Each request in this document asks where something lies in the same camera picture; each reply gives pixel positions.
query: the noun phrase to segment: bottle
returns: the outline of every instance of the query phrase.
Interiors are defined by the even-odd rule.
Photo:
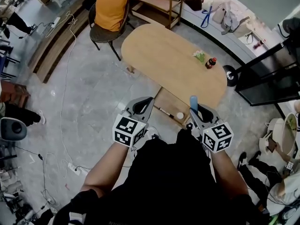
[[[256,48],[258,48],[258,47],[260,47],[261,45],[263,45],[264,44],[264,42],[265,42],[266,40],[264,39],[264,40],[260,40],[260,41],[258,41],[258,43],[257,44],[255,44],[254,46],[253,46],[253,48],[254,49],[256,49]]]
[[[207,63],[205,64],[207,69],[211,69],[212,66],[214,66],[216,64],[217,59],[216,58],[211,58],[207,61]]]

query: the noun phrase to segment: black pants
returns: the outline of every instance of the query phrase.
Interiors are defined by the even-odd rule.
[[[19,17],[17,13],[13,13],[11,17],[8,19],[7,25],[13,25],[15,26],[18,30],[25,32],[27,34],[30,34],[31,28],[26,25],[24,20]]]
[[[35,112],[20,108],[14,104],[9,104],[8,102],[5,102],[5,116],[18,119],[25,123],[26,126],[30,126],[34,122],[40,122],[41,120],[41,116]]]
[[[268,187],[258,178],[255,178],[246,165],[241,166],[239,169],[247,185],[257,194],[257,196],[262,202],[262,205],[266,208],[269,191],[275,184],[280,183],[282,181],[282,178],[279,172],[277,171],[276,167],[269,166],[268,164],[261,162],[258,159],[252,159],[250,165],[256,167],[269,179],[270,186]]]

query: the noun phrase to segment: black shirt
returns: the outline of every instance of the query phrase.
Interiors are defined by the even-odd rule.
[[[92,189],[80,192],[53,224],[67,225],[69,212],[86,213],[85,225],[263,224],[248,195],[226,197],[211,174],[210,159],[186,130],[175,144],[147,141],[124,184],[101,198]]]

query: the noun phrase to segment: table leg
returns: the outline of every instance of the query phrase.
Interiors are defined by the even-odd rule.
[[[135,73],[135,72],[134,72],[134,68],[133,68],[132,66],[130,66],[130,65],[127,67],[127,70],[128,70],[130,73]]]

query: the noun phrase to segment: table top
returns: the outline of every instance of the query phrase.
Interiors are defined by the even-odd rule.
[[[191,95],[198,103],[216,108],[225,94],[225,71],[217,62],[207,69],[194,52],[201,48],[156,24],[136,28],[122,44],[124,61],[189,105]],[[207,53],[205,59],[211,58]]]

